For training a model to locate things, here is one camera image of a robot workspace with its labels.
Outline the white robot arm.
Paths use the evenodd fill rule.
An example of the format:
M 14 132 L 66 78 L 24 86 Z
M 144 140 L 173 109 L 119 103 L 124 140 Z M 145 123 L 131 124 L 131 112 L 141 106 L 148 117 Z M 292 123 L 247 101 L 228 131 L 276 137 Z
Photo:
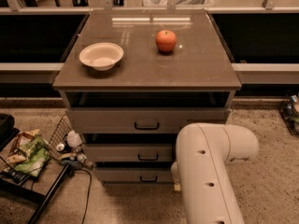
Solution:
M 181 129 L 171 171 L 187 224 L 245 224 L 225 165 L 250 161 L 258 152 L 256 135 L 242 126 L 193 123 Z

